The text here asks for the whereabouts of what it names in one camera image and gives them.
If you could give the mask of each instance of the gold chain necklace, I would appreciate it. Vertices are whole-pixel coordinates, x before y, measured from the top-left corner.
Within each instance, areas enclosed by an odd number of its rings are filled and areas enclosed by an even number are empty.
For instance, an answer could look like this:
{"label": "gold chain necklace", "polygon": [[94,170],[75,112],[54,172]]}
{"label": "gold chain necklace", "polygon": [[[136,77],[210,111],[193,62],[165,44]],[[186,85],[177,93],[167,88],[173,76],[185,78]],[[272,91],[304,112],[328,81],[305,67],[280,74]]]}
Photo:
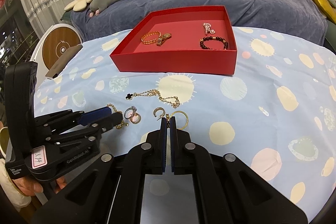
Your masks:
{"label": "gold chain necklace", "polygon": [[[122,112],[121,112],[121,111],[118,111],[118,110],[116,109],[116,107],[115,107],[113,104],[108,104],[108,105],[106,105],[106,106],[107,106],[107,107],[112,107],[113,110],[114,110],[114,112],[119,112],[119,113],[122,114]],[[121,128],[123,127],[123,125],[125,125],[125,126],[129,126],[129,123],[124,122],[124,120],[122,120],[122,121],[121,121],[121,124],[116,125],[115,128],[116,128],[116,129],[121,129]]]}
{"label": "gold chain necklace", "polygon": [[[137,97],[137,96],[142,96],[142,97],[152,97],[152,96],[159,96],[159,100],[165,103],[169,103],[173,108],[177,108],[180,106],[180,101],[178,99],[178,97],[173,96],[173,97],[167,97],[167,98],[162,98],[159,90],[147,90],[145,92],[141,92],[141,93],[133,93],[133,94],[127,94],[126,96],[126,100],[132,100],[133,97]],[[170,101],[168,101],[168,99],[175,99],[175,102],[172,103]]]}

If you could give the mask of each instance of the brown circular panel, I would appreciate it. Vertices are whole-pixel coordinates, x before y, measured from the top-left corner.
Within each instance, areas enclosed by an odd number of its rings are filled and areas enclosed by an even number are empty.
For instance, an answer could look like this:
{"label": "brown circular panel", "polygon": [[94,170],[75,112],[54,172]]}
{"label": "brown circular panel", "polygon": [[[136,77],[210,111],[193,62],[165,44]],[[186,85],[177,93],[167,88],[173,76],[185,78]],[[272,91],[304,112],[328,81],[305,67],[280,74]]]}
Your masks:
{"label": "brown circular panel", "polygon": [[42,48],[43,61],[48,69],[69,48],[80,44],[81,41],[75,31],[67,27],[60,27],[48,34]]}

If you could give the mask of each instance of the black clover pendant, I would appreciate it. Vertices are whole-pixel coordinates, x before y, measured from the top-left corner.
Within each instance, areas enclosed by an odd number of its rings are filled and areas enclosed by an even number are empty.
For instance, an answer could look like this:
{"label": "black clover pendant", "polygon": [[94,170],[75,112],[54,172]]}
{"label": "black clover pendant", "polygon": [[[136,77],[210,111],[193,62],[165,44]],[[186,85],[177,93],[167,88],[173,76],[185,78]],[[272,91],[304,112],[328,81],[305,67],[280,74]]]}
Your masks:
{"label": "black clover pendant", "polygon": [[126,100],[132,100],[132,98],[133,98],[133,94],[127,94]]}

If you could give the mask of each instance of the black bead bracelet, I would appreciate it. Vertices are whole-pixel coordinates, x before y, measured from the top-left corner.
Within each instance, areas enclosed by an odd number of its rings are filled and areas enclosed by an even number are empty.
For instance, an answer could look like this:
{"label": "black bead bracelet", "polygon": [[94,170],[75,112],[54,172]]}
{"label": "black bead bracelet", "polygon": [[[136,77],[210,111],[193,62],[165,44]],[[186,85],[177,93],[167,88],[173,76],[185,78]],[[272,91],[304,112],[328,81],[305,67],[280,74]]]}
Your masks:
{"label": "black bead bracelet", "polygon": [[224,49],[227,50],[229,45],[228,43],[225,41],[224,38],[221,38],[221,37],[212,37],[212,36],[209,36],[209,37],[204,37],[203,39],[200,40],[200,46],[202,49],[212,49],[212,48],[208,48],[207,46],[204,45],[204,42],[207,41],[207,40],[217,40],[217,41],[220,41],[224,44]]}

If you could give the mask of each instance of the light blue patterned tablecloth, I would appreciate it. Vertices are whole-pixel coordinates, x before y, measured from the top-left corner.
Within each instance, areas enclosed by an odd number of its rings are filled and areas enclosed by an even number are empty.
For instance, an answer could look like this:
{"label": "light blue patterned tablecloth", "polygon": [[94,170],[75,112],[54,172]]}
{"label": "light blue patterned tablecloth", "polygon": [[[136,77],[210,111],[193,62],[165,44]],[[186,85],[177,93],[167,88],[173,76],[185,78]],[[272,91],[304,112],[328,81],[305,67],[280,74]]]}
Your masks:
{"label": "light blue patterned tablecloth", "polygon": [[[134,105],[141,122],[102,138],[104,152],[121,155],[159,129],[156,107],[174,111],[157,97],[125,99],[127,93],[158,88],[163,97],[178,96],[177,110],[188,114],[185,130],[193,142],[213,154],[234,153],[312,220],[336,181],[335,55],[298,37],[234,27],[238,57],[233,77],[120,73],[109,54],[129,31],[85,42],[59,77],[38,88],[35,116],[109,103],[124,112]],[[183,115],[176,120],[178,127],[184,125]],[[166,173],[146,177],[141,223],[197,223],[191,176],[172,175],[170,153]]]}

